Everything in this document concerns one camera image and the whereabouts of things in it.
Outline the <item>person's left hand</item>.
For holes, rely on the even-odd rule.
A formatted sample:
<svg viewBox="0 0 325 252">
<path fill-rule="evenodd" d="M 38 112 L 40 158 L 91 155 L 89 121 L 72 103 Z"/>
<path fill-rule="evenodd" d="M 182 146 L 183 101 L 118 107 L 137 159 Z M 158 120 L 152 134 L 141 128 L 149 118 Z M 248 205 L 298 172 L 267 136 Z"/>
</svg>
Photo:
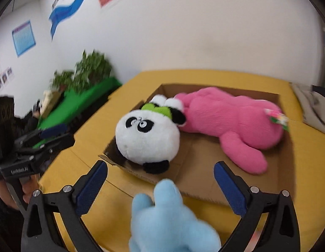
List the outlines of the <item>person's left hand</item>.
<svg viewBox="0 0 325 252">
<path fill-rule="evenodd" d="M 31 175 L 28 181 L 21 184 L 23 201 L 28 204 L 33 192 L 40 189 L 39 175 Z M 6 183 L 5 180 L 0 180 L 0 198 L 9 207 L 19 210 L 19 200 L 14 196 L 14 190 L 11 184 Z"/>
</svg>

